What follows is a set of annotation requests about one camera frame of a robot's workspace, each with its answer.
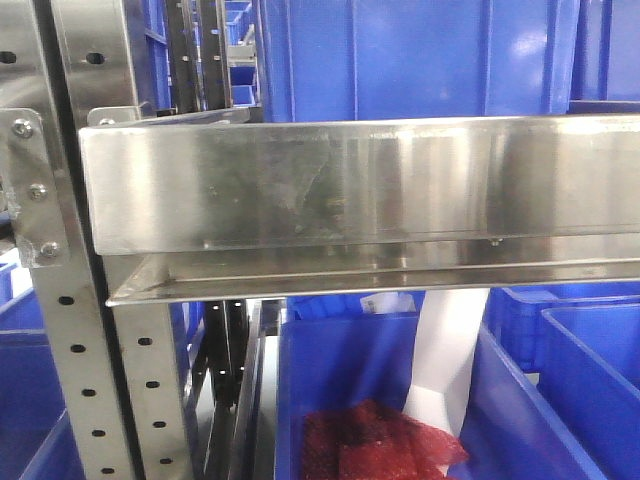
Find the bolt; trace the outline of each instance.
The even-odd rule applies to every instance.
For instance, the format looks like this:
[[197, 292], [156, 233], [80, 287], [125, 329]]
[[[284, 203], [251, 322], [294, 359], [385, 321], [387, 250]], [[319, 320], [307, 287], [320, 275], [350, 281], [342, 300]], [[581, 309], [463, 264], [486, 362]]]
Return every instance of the bolt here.
[[24, 118], [19, 118], [13, 122], [12, 130], [20, 138], [31, 138], [33, 136], [33, 125]]
[[29, 197], [34, 202], [41, 202], [45, 198], [47, 198], [47, 187], [42, 185], [41, 183], [34, 183], [29, 187]]
[[57, 257], [59, 251], [60, 246], [56, 242], [47, 242], [40, 248], [42, 256], [47, 258]]

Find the white label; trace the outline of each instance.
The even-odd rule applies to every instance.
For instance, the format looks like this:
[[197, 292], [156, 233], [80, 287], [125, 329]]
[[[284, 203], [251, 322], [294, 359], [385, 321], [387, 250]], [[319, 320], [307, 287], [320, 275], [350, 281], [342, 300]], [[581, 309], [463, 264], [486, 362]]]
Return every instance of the white label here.
[[415, 312], [413, 296], [402, 292], [381, 292], [360, 299], [363, 313]]

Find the stainless steel shelf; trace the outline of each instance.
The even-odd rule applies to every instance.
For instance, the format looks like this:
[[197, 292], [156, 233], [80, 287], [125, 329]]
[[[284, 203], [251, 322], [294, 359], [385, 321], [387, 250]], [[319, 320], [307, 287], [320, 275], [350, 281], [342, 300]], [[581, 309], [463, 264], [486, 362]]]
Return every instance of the stainless steel shelf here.
[[81, 132], [111, 305], [640, 271], [638, 115], [219, 120]]
[[638, 234], [148, 255], [108, 304], [620, 280], [639, 259]]

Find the blue plastic bin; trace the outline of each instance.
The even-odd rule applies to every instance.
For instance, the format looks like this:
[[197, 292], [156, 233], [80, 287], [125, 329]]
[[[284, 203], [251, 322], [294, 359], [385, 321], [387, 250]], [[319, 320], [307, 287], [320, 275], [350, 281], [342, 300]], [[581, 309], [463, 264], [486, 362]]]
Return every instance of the blue plastic bin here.
[[44, 320], [35, 290], [29, 289], [0, 306], [0, 332], [43, 328]]
[[173, 340], [176, 346], [176, 361], [182, 386], [186, 384], [192, 362], [195, 357], [190, 355], [190, 344], [202, 323], [204, 304], [202, 302], [172, 303], [169, 307]]
[[19, 480], [84, 479], [69, 416], [65, 413], [40, 445]]
[[[425, 292], [397, 292], [413, 297], [414, 309], [419, 312], [424, 302]], [[367, 305], [366, 298], [374, 293], [346, 293], [335, 295], [309, 295], [287, 298], [288, 320], [317, 320], [321, 318], [331, 318], [339, 315], [362, 315], [365, 313], [376, 313], [374, 306]]]
[[579, 0], [256, 0], [265, 119], [567, 111]]
[[253, 65], [237, 65], [229, 68], [231, 85], [251, 85], [256, 84], [256, 67]]
[[640, 100], [640, 3], [582, 0], [572, 98]]
[[0, 478], [14, 479], [62, 415], [64, 400], [44, 331], [0, 332], [0, 366]]
[[164, 19], [164, 2], [162, 0], [143, 0], [142, 10], [145, 19], [145, 38], [156, 106], [159, 109], [171, 107], [171, 91], [169, 87], [169, 57]]
[[[299, 478], [306, 414], [366, 398], [403, 407], [417, 320], [390, 314], [283, 325], [276, 480]], [[451, 468], [459, 480], [606, 478], [486, 330], [461, 440], [471, 460]]]
[[551, 309], [539, 389], [615, 480], [640, 475], [640, 305]]
[[231, 93], [234, 107], [253, 107], [256, 104], [251, 85], [232, 85]]
[[243, 12], [227, 10], [227, 42], [229, 45], [238, 45], [242, 37]]
[[253, 23], [253, 6], [251, 5], [251, 2], [249, 1], [225, 2], [225, 8], [227, 9], [227, 11], [242, 13], [242, 20], [240, 22], [240, 25], [241, 25], [240, 40], [244, 39], [244, 37], [249, 32], [249, 25]]
[[11, 272], [15, 270], [15, 263], [0, 263], [0, 305], [13, 298], [13, 284]]
[[520, 368], [532, 373], [539, 372], [544, 361], [544, 309], [634, 302], [640, 302], [640, 282], [496, 288], [485, 322]]

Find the storage rack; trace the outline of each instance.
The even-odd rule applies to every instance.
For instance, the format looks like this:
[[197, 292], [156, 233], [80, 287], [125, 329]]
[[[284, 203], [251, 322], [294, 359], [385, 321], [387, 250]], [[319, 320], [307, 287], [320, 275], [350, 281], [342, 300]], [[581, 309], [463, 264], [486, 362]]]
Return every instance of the storage rack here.
[[640, 117], [261, 125], [247, 109], [191, 113], [229, 106], [229, 90], [200, 88], [178, 13], [210, 22], [203, 77], [225, 78], [222, 3], [214, 15], [167, 0], [177, 110], [190, 114], [146, 119], [138, 2], [0, 0], [0, 168], [89, 480], [251, 476], [279, 305], [252, 322], [239, 397], [218, 399], [207, 456], [188, 434], [168, 302], [213, 301], [209, 340], [232, 371], [228, 326], [244, 314], [223, 300], [638, 277]]

